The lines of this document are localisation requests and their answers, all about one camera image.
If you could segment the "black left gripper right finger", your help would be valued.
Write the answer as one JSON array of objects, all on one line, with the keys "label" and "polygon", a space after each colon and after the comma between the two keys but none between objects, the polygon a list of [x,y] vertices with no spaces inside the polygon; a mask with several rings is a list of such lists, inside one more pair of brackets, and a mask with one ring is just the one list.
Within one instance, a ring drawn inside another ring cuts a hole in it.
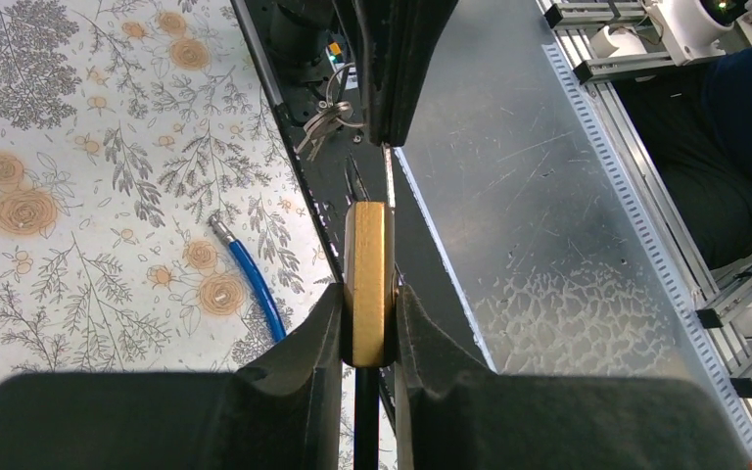
[{"label": "black left gripper right finger", "polygon": [[396,300],[402,469],[745,469],[728,419],[695,384],[655,377],[499,375]]}]

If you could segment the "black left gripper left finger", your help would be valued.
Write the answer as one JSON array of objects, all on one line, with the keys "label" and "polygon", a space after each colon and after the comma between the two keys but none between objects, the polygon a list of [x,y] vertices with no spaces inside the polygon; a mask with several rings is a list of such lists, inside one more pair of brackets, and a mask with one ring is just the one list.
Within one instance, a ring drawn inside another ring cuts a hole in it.
[{"label": "black left gripper left finger", "polygon": [[0,384],[0,469],[334,469],[344,289],[235,372],[25,373]]}]

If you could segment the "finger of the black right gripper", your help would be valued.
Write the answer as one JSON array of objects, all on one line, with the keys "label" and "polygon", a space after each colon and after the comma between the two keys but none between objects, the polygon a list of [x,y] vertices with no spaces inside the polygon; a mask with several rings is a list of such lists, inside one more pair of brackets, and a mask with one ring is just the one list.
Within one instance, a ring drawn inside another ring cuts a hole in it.
[{"label": "finger of the black right gripper", "polygon": [[437,44],[457,3],[352,1],[355,65],[368,140],[402,146]]}]

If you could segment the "silver key bunch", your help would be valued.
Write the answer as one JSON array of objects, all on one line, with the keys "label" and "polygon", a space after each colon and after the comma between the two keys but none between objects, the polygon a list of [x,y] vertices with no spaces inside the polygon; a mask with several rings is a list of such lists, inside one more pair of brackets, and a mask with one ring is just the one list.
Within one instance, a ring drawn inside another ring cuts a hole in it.
[{"label": "silver key bunch", "polygon": [[[353,105],[349,101],[344,101],[341,97],[336,97],[332,90],[332,86],[338,83],[337,77],[339,75],[342,76],[339,91],[344,93],[347,90],[348,73],[352,68],[353,63],[346,63],[331,75],[325,87],[325,100],[319,103],[317,114],[303,126],[305,137],[295,147],[297,155],[310,147],[311,150],[308,152],[307,158],[314,160],[326,137],[339,127],[364,128],[363,122],[348,121],[348,117],[353,112]],[[382,143],[380,148],[385,167],[387,203],[391,209],[394,209],[397,202],[393,172],[394,148],[387,143]]]}]

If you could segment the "brass padlock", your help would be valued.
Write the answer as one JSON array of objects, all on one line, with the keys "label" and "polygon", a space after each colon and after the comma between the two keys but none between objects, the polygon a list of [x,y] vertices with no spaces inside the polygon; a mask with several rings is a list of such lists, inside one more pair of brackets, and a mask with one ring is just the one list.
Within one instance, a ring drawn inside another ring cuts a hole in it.
[{"label": "brass padlock", "polygon": [[355,202],[346,216],[344,362],[355,369],[353,467],[379,467],[380,369],[392,358],[393,216],[382,202]]}]

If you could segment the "blue cable lock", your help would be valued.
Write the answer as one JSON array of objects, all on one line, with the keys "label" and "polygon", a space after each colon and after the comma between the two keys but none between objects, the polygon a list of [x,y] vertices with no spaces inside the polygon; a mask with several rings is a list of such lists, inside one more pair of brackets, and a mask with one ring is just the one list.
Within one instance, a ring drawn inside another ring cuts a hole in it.
[{"label": "blue cable lock", "polygon": [[275,342],[282,341],[286,337],[286,327],[265,279],[249,251],[225,225],[217,213],[209,217],[208,224],[214,235],[229,250],[231,256],[235,259],[235,262],[241,268],[252,287],[257,302],[265,316],[271,338]]}]

